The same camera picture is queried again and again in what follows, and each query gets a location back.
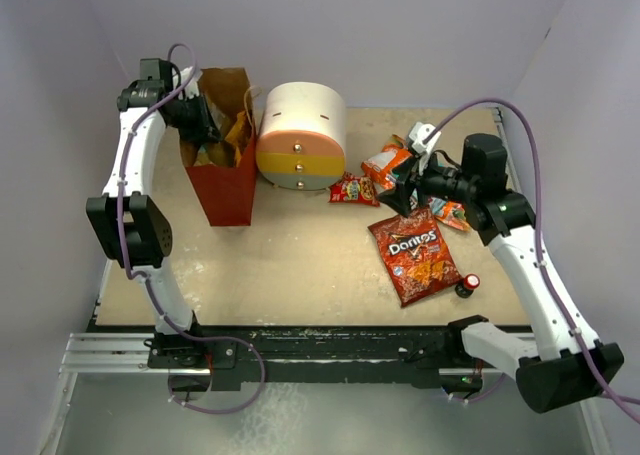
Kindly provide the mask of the gold foil snack bag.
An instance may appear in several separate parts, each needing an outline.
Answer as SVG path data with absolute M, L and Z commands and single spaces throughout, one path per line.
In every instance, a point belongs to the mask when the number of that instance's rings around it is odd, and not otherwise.
M 204 143 L 196 154 L 194 162 L 195 166 L 215 165 L 223 168 L 233 167 L 233 155 L 231 147 L 224 141 L 225 136 L 233 126 L 234 120 L 225 115 L 206 95 L 205 99 L 211 112 L 212 118 L 215 121 L 219 131 L 222 135 L 222 140 L 219 143 Z

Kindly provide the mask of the orange kettle chips bag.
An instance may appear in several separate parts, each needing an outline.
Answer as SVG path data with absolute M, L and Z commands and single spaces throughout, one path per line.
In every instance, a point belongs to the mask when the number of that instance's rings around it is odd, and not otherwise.
M 231 147 L 233 167 L 238 167 L 253 134 L 253 121 L 246 111 L 237 114 L 236 121 L 224 141 Z

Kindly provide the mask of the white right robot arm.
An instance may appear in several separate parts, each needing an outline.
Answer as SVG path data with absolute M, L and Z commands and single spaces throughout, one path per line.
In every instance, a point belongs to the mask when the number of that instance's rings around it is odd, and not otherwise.
M 512 378 L 536 413 L 601 395 L 624 363 L 615 343 L 605 344 L 571 301 L 544 247 L 527 198 L 510 189 L 507 151 L 499 137 L 465 138 L 460 163 L 439 164 L 438 134 L 409 144 L 409 157 L 395 168 L 392 190 L 380 200 L 407 216 L 411 202 L 431 197 L 462 204 L 510 280 L 533 331 L 524 341 L 482 316 L 449 324 L 446 358 L 456 366 L 481 359 Z

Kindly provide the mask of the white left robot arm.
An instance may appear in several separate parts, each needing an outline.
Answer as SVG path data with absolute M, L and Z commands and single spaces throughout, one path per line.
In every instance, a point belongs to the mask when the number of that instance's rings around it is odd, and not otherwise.
M 106 257 L 146 292 L 155 332 L 177 336 L 171 356 L 184 367 L 202 362 L 206 344 L 178 286 L 170 255 L 173 232 L 152 198 L 160 143 L 170 127 L 190 141 L 217 141 L 220 133 L 200 93 L 200 70 L 179 70 L 170 60 L 144 59 L 140 75 L 117 98 L 119 141 L 101 195 L 86 201 L 86 214 Z

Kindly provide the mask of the orange white snack bag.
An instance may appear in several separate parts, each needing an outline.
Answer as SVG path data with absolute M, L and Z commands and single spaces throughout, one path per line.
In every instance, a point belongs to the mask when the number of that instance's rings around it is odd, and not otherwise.
M 390 190 L 395 185 L 392 169 L 411 157 L 404 139 L 392 135 L 383 146 L 381 152 L 369 157 L 361 163 L 363 174 L 370 178 L 377 195 Z M 465 212 L 460 203 L 446 201 L 437 197 L 429 198 L 429 208 L 435 218 L 451 227 L 463 232 L 469 232 L 471 226 L 466 220 Z

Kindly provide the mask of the red brown paper bag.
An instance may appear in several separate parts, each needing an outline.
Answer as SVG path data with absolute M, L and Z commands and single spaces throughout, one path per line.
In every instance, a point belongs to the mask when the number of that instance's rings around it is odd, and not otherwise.
M 198 86 L 222 140 L 201 145 L 182 140 L 182 164 L 211 226 L 249 226 L 257 177 L 253 100 L 260 89 L 243 67 L 206 68 Z

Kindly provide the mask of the red Doritos chip bag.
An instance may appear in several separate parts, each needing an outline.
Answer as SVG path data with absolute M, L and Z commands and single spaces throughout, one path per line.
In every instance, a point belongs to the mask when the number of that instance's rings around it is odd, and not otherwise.
M 398 295 L 407 307 L 458 284 L 463 276 L 429 208 L 368 227 Z

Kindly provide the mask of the small red nut snack pack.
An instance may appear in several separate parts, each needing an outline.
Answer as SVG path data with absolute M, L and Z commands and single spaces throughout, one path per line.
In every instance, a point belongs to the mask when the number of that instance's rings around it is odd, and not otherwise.
M 330 203 L 355 203 L 378 207 L 376 189 L 367 176 L 356 176 L 345 172 L 342 178 L 329 188 Z

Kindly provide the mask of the white round drawer cabinet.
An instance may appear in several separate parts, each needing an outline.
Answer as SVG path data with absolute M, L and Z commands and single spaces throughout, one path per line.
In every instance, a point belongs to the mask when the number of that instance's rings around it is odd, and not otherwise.
M 346 104 L 332 88 L 289 82 L 267 95 L 256 143 L 256 164 L 270 183 L 324 190 L 346 168 Z

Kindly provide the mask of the red emergency stop button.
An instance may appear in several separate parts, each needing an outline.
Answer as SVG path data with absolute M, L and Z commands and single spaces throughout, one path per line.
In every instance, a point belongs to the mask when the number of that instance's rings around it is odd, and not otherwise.
M 480 278 L 476 274 L 468 274 L 461 279 L 455 286 L 455 293 L 458 297 L 467 299 L 471 297 L 474 291 L 480 286 Z

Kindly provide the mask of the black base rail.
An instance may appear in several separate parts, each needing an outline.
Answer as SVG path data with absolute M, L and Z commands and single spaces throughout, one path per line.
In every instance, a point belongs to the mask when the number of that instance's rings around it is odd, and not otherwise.
M 244 383 L 403 384 L 463 397 L 486 384 L 487 365 L 459 352 L 436 326 L 200 326 L 201 338 L 146 339 L 148 364 L 192 371 L 215 391 Z

